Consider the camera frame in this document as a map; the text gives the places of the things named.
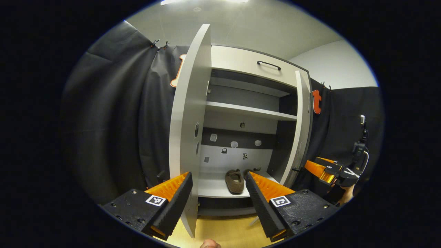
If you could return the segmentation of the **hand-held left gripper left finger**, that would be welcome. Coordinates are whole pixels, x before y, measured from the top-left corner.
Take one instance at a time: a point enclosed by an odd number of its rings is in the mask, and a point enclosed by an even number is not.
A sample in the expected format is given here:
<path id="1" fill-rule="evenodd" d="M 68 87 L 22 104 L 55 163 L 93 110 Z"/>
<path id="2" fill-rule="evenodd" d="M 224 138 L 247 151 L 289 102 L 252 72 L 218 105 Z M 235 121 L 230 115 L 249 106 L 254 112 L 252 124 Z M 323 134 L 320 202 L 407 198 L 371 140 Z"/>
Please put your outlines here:
<path id="1" fill-rule="evenodd" d="M 192 173 L 185 172 L 147 190 L 130 189 L 101 208 L 131 228 L 167 240 L 181 218 L 192 187 Z"/>

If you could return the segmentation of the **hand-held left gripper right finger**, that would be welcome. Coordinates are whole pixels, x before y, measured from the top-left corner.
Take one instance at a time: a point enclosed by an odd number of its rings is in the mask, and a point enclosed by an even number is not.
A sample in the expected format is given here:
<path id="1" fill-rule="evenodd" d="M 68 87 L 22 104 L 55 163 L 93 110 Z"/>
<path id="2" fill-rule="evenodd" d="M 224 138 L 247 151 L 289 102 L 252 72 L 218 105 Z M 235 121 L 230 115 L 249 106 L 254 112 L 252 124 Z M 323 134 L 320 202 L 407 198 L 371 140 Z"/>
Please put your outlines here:
<path id="1" fill-rule="evenodd" d="M 245 185 L 271 242 L 301 235 L 338 210 L 308 189 L 294 191 L 252 171 L 247 173 Z"/>

